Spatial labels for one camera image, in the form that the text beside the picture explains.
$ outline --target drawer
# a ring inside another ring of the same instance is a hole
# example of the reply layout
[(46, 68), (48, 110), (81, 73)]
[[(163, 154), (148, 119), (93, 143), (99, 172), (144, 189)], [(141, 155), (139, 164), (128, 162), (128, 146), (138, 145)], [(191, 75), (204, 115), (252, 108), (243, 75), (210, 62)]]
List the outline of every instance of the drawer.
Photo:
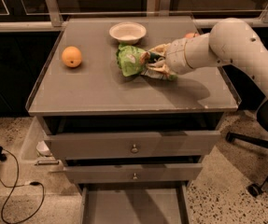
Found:
[(124, 183), (194, 180), (201, 163), (169, 163), (145, 165), (100, 165), (64, 167), (71, 183)]
[(91, 187), (82, 189), (82, 224), (189, 224), (185, 183), (172, 186)]
[(45, 142), (58, 160), (206, 155), (219, 131), (62, 133)]

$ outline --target gray tabletop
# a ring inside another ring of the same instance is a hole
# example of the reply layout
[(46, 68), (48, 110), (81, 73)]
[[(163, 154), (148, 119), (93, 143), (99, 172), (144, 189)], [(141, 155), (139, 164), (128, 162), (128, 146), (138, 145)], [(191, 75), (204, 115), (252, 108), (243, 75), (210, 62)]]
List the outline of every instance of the gray tabletop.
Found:
[[(190, 17), (72, 19), (44, 75), (29, 113), (33, 116), (95, 115), (165, 112), (215, 112), (237, 109), (220, 71), (201, 68), (177, 81), (124, 77), (116, 60), (118, 42), (109, 29), (121, 21), (147, 28), (136, 44), (150, 49), (197, 29)], [(68, 68), (61, 54), (68, 46), (82, 52), (83, 62)]]

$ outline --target green bag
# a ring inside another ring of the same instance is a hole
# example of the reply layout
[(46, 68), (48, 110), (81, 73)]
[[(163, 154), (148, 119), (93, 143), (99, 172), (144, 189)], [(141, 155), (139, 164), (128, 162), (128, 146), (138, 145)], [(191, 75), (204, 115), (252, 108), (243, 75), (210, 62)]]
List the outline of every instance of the green bag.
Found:
[(145, 69), (145, 65), (139, 62), (140, 56), (144, 52), (143, 49), (137, 47), (119, 45), (116, 52), (117, 62), (125, 77), (140, 74)]

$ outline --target bowl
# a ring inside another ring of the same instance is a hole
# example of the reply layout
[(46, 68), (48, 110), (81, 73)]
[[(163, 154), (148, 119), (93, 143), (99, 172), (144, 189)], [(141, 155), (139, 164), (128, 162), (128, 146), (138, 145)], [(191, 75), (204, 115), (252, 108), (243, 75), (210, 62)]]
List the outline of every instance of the bowl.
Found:
[(135, 22), (122, 22), (111, 27), (109, 34), (121, 44), (133, 45), (146, 35), (146, 28)]

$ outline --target dresser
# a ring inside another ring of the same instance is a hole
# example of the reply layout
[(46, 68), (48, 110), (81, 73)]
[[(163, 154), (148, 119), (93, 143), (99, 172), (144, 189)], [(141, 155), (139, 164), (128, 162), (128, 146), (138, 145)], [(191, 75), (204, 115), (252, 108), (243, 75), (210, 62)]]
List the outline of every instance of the dresser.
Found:
[[(146, 27), (137, 44), (142, 49), (197, 32), (190, 17), (70, 19), (29, 97), (28, 112), (82, 195), (82, 223), (190, 223), (186, 188), (238, 97), (217, 67), (176, 81), (124, 77), (118, 43), (108, 33), (122, 21)], [(68, 46), (82, 52), (77, 68), (61, 61)]]

